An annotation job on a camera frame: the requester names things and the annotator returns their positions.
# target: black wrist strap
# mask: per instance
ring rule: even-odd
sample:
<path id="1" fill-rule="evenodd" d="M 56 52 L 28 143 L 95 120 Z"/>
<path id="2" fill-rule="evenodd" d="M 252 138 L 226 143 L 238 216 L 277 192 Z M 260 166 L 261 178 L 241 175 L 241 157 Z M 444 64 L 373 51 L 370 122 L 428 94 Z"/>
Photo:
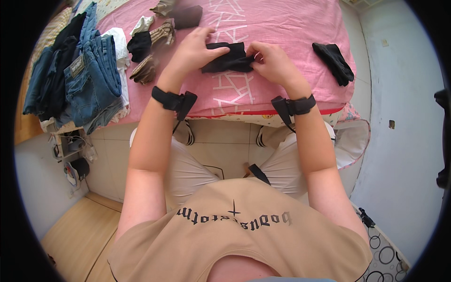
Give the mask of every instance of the black wrist strap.
<path id="1" fill-rule="evenodd" d="M 171 92 L 164 92 L 157 86 L 152 89 L 152 97 L 159 101 L 166 110 L 175 111 L 177 113 L 177 120 L 185 119 L 189 110 L 193 107 L 197 100 L 197 95 L 186 91 L 185 94 L 177 95 Z"/>
<path id="2" fill-rule="evenodd" d="M 313 94 L 311 94 L 309 98 L 304 97 L 297 100 L 288 100 L 290 116 L 307 114 L 315 105 L 316 101 Z"/>
<path id="3" fill-rule="evenodd" d="M 297 100 L 287 100 L 285 98 L 282 98 L 281 96 L 277 96 L 276 98 L 271 100 L 271 104 L 277 111 L 285 125 L 291 131 L 295 132 L 294 129 L 290 127 L 290 116 L 309 113 L 310 109 L 316 105 L 316 101 L 313 97 L 313 94 L 311 94 L 309 98 L 303 97 Z"/>

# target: black strap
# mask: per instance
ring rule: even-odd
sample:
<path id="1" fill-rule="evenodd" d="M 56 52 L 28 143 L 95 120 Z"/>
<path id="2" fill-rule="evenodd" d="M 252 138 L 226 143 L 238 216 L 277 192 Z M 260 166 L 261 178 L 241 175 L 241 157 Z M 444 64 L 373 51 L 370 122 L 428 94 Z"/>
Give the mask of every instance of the black strap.
<path id="1" fill-rule="evenodd" d="M 290 110 L 290 116 L 303 115 L 310 112 L 310 109 L 316 105 L 313 94 L 310 97 L 300 98 L 297 100 L 288 100 L 288 109 Z"/>
<path id="2" fill-rule="evenodd" d="M 249 167 L 249 170 L 251 171 L 251 173 L 254 174 L 255 177 L 265 182 L 266 184 L 271 185 L 271 183 L 269 183 L 268 178 L 266 177 L 266 174 L 264 174 L 263 171 L 256 164 L 251 165 Z"/>
<path id="3" fill-rule="evenodd" d="M 171 92 L 164 92 L 157 86 L 152 89 L 152 97 L 163 104 L 166 110 L 179 111 L 183 104 L 183 96 Z"/>

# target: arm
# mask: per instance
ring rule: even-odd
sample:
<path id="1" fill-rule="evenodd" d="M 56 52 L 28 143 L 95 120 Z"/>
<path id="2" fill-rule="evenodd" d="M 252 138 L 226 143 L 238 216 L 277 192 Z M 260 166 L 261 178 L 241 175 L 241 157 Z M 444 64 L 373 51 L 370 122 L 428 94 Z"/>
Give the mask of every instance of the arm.
<path id="1" fill-rule="evenodd" d="M 252 42 L 246 54 L 257 54 L 251 66 L 269 81 L 280 84 L 291 100 L 310 96 L 307 80 L 279 46 Z M 318 106 L 314 106 L 308 114 L 295 116 L 295 125 L 310 206 L 336 225 L 355 231 L 369 243 L 365 227 L 341 183 L 334 148 Z"/>
<path id="2" fill-rule="evenodd" d="M 229 52 L 223 47 L 208 50 L 205 40 L 211 28 L 197 28 L 181 42 L 169 64 L 162 71 L 157 87 L 179 93 L 186 75 Z M 166 174 L 174 112 L 151 98 L 138 125 L 130 149 L 125 197 L 116 238 L 131 227 L 166 214 L 163 180 Z"/>

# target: white pants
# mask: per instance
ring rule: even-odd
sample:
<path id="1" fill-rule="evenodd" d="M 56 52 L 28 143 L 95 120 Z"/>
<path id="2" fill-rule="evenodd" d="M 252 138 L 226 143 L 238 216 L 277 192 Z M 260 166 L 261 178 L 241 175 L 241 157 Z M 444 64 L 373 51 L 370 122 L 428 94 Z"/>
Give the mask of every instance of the white pants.
<path id="1" fill-rule="evenodd" d="M 331 138 L 335 136 L 332 128 L 329 129 L 329 133 Z M 268 129 L 267 134 L 264 133 L 265 135 L 273 141 L 286 136 L 285 140 L 279 143 L 274 153 L 260 166 L 271 186 L 293 198 L 305 195 L 307 185 L 300 169 L 296 135 L 291 131 L 287 135 L 285 129 L 271 128 Z M 175 136 L 172 137 L 170 161 L 165 178 L 166 198 L 168 204 L 173 208 L 186 202 L 197 189 L 205 184 L 220 180 L 199 163 L 188 152 L 186 146 L 179 141 L 176 140 Z"/>

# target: black object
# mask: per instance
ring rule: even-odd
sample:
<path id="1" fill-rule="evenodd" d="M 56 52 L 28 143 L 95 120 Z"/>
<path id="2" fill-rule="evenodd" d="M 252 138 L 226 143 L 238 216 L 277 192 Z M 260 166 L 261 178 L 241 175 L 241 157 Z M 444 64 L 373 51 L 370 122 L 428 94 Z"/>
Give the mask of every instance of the black object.
<path id="1" fill-rule="evenodd" d="M 338 85 L 346 86 L 349 81 L 354 80 L 354 74 L 336 44 L 323 45 L 313 43 L 312 47 L 315 53 L 327 64 L 337 79 Z"/>
<path id="2" fill-rule="evenodd" d="M 248 169 L 251 171 L 251 173 L 254 174 L 255 177 L 265 182 L 266 184 L 271 185 L 268 178 L 266 177 L 266 174 L 256 164 L 249 166 Z"/>
<path id="3" fill-rule="evenodd" d="M 450 185 L 450 170 L 451 170 L 451 99 L 448 90 L 443 89 L 434 94 L 435 102 L 439 104 L 445 111 L 443 117 L 443 135 L 442 135 L 442 147 L 443 147 L 443 161 L 445 168 L 438 173 L 437 186 L 440 188 L 446 188 Z"/>
<path id="4" fill-rule="evenodd" d="M 185 94 L 177 95 L 171 92 L 164 92 L 157 86 L 152 89 L 152 97 L 163 104 L 163 108 L 177 113 L 177 120 L 185 119 L 189 110 L 197 100 L 197 95 L 186 91 Z"/>
<path id="5" fill-rule="evenodd" d="M 362 219 L 362 222 L 368 227 L 368 228 L 374 228 L 376 225 L 374 221 L 366 214 L 365 210 L 362 208 L 359 208 L 359 211 L 361 212 L 360 218 Z"/>
<path id="6" fill-rule="evenodd" d="M 197 27 L 202 17 L 202 7 L 197 5 L 183 10 L 172 10 L 169 17 L 174 18 L 174 29 Z"/>
<path id="7" fill-rule="evenodd" d="M 44 112 L 39 115 L 39 120 L 49 120 L 51 117 L 59 117 L 66 108 L 66 90 L 64 69 L 70 66 L 77 47 L 78 39 L 75 36 L 67 37 L 58 53 L 50 64 L 44 85 L 41 88 L 41 103 L 39 108 Z"/>
<path id="8" fill-rule="evenodd" d="M 59 117 L 66 106 L 66 92 L 64 87 L 64 69 L 72 63 L 72 57 L 86 12 L 77 15 L 72 21 L 56 36 L 52 46 L 52 61 L 46 74 L 43 74 L 43 82 L 37 83 L 36 89 L 39 95 L 36 99 L 36 111 L 41 113 L 39 120 L 48 120 L 51 117 Z"/>
<path id="9" fill-rule="evenodd" d="M 290 116 L 294 115 L 303 115 L 310 112 L 310 109 L 316 105 L 315 98 L 313 94 L 307 99 L 302 97 L 297 100 L 287 100 L 282 98 L 281 96 L 277 96 L 276 98 L 271 100 L 271 104 L 277 113 L 280 115 L 282 121 L 285 125 L 293 132 L 294 129 L 290 127 L 291 119 Z"/>
<path id="10" fill-rule="evenodd" d="M 70 162 L 70 165 L 77 171 L 78 180 L 80 181 L 85 179 L 85 177 L 89 174 L 89 164 L 83 157 Z"/>
<path id="11" fill-rule="evenodd" d="M 207 49 L 229 47 L 230 52 L 209 62 L 202 68 L 202 73 L 218 73 L 226 70 L 248 73 L 253 70 L 249 66 L 254 61 L 253 56 L 246 57 L 244 42 L 232 43 L 219 42 L 207 44 Z"/>
<path id="12" fill-rule="evenodd" d="M 152 39 L 148 31 L 137 32 L 127 43 L 127 50 L 132 53 L 132 62 L 140 63 L 150 55 Z"/>

